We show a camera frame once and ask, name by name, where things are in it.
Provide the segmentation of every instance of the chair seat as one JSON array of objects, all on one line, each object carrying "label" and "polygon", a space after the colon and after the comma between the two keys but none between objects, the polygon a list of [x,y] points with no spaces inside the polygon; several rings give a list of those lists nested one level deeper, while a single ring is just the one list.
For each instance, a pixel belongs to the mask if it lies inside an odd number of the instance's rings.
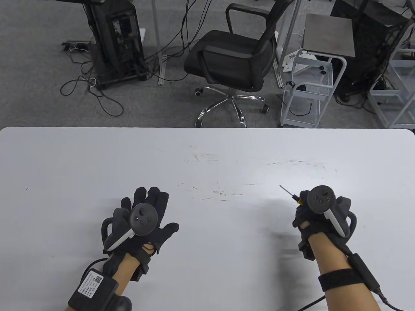
[{"label": "chair seat", "polygon": [[[200,77],[205,76],[197,60],[198,51],[203,50],[205,46],[211,45],[240,53],[252,53],[257,43],[258,40],[252,38],[212,30],[204,35],[191,49],[184,63],[184,69],[189,74]],[[272,66],[273,61],[270,60],[274,59],[273,53],[275,51],[273,51],[272,45],[268,44],[261,55],[259,66],[263,72],[263,77],[269,72]],[[243,90],[252,88],[251,72],[249,63],[246,60],[215,57],[211,53],[206,53],[205,59],[212,77],[217,81],[224,82],[221,84]]]}]

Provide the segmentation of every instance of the screwdriver shaft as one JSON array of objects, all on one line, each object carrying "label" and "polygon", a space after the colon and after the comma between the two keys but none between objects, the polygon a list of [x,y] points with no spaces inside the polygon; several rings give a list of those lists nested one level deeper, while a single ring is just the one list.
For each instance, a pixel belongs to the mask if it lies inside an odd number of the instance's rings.
[{"label": "screwdriver shaft", "polygon": [[293,196],[292,193],[290,193],[286,188],[284,188],[283,186],[280,185],[281,188],[283,188],[290,196]]}]

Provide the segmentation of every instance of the label sticker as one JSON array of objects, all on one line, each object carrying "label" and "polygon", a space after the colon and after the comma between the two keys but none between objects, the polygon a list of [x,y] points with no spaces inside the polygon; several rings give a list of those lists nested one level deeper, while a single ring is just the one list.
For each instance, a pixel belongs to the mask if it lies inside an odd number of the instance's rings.
[{"label": "label sticker", "polygon": [[90,271],[84,281],[82,282],[81,286],[78,289],[78,293],[87,296],[88,298],[92,298],[95,292],[97,291],[99,285],[103,277],[100,276],[98,273],[94,271]]}]

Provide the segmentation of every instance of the chrome chair base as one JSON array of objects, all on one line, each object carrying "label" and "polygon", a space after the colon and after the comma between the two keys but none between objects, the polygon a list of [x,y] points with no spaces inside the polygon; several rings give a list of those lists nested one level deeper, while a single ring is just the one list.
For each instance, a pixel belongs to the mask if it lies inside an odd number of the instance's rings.
[{"label": "chrome chair base", "polygon": [[203,89],[196,89],[195,90],[195,95],[196,96],[201,96],[203,94],[204,89],[211,90],[211,91],[214,91],[216,93],[219,93],[219,94],[223,95],[224,98],[222,98],[221,100],[219,100],[219,101],[215,102],[214,104],[212,104],[212,105],[206,107],[205,109],[203,109],[202,112],[199,114],[199,117],[196,119],[195,127],[202,127],[203,126],[203,116],[205,114],[207,114],[209,111],[211,111],[211,110],[215,109],[216,107],[218,107],[218,106],[220,106],[224,103],[227,103],[227,102],[232,103],[233,108],[235,109],[235,112],[238,116],[239,123],[244,128],[247,128],[247,122],[246,122],[244,113],[242,112],[242,110],[238,106],[238,101],[237,100],[256,100],[256,101],[262,102],[263,106],[262,106],[261,112],[263,114],[267,114],[269,112],[269,107],[266,104],[265,99],[261,96],[236,95],[236,90],[232,89],[232,88],[229,88],[228,93],[225,93],[225,92],[223,92],[223,91],[221,91],[221,90],[219,90],[215,87],[212,87],[210,85],[205,85],[203,87]]}]

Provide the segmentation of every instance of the chair backrest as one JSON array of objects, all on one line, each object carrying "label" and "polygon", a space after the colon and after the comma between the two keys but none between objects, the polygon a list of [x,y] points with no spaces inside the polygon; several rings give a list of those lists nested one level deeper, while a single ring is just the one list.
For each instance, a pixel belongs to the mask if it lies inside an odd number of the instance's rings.
[{"label": "chair backrest", "polygon": [[275,29],[278,20],[284,14],[285,10],[289,7],[294,0],[275,0],[274,5],[266,19],[266,29],[258,41],[253,53],[257,54],[265,49],[265,46],[269,44],[271,38],[275,35]]}]

